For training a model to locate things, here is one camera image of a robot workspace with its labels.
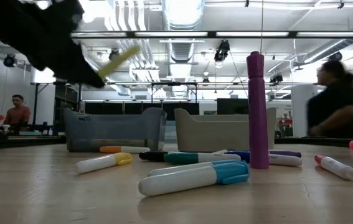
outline table surface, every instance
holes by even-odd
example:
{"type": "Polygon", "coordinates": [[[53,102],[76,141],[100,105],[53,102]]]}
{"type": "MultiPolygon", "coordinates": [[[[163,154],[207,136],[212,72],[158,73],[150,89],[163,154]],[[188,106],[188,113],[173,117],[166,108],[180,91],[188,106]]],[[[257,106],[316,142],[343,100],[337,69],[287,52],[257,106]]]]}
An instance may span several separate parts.
{"type": "Polygon", "coordinates": [[[141,161],[77,175],[74,163],[101,154],[65,145],[0,149],[0,223],[353,224],[353,182],[316,167],[327,154],[353,167],[347,148],[276,145],[300,151],[302,167],[252,170],[248,182],[144,197],[138,182],[165,163],[141,161]]]}

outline purple highlighter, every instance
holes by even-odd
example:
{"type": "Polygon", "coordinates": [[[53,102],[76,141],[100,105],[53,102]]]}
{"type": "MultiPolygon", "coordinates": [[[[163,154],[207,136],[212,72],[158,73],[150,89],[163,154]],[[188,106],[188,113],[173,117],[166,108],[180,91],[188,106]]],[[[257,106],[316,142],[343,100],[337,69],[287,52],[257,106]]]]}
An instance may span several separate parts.
{"type": "Polygon", "coordinates": [[[247,57],[248,104],[250,105],[250,166],[253,169],[269,168],[265,81],[263,80],[264,60],[265,57],[259,52],[252,52],[247,57]]]}

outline yellow marker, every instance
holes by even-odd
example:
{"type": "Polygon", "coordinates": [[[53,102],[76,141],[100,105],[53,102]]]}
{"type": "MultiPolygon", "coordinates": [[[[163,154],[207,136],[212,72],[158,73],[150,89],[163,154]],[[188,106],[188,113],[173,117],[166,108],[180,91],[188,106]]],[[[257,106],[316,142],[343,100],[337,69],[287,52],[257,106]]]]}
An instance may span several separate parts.
{"type": "Polygon", "coordinates": [[[117,153],[117,152],[128,152],[128,153],[140,153],[150,151],[147,147],[133,147],[133,146],[103,146],[100,147],[100,152],[104,153],[117,153]]]}
{"type": "Polygon", "coordinates": [[[132,161],[132,155],[125,152],[101,156],[94,159],[80,161],[75,165],[75,172],[83,174],[98,169],[104,169],[115,165],[125,165],[132,161]]]}
{"type": "Polygon", "coordinates": [[[108,74],[115,72],[115,70],[128,58],[138,54],[140,52],[140,45],[132,46],[126,49],[125,52],[114,58],[110,63],[100,69],[97,74],[100,78],[106,77],[108,74]]]}

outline red marker cap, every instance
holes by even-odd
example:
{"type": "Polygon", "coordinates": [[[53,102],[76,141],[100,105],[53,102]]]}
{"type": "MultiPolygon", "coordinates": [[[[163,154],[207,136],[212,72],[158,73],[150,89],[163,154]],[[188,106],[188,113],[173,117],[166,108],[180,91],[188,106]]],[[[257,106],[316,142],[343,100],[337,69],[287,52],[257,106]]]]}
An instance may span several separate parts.
{"type": "Polygon", "coordinates": [[[317,163],[318,165],[320,165],[321,160],[322,160],[324,157],[325,157],[324,155],[315,155],[315,156],[314,156],[314,160],[316,161],[316,163],[317,163]]]}

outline black shirt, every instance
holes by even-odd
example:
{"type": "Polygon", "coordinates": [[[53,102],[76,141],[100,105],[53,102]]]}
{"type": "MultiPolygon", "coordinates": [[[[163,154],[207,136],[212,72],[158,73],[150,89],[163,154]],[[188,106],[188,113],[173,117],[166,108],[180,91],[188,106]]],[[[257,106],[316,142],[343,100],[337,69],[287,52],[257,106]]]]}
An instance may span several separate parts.
{"type": "MultiPolygon", "coordinates": [[[[307,105],[308,130],[319,125],[335,111],[353,105],[353,86],[350,83],[337,81],[312,97],[307,105]]],[[[336,129],[324,133],[328,138],[353,138],[353,120],[336,129]]]]}

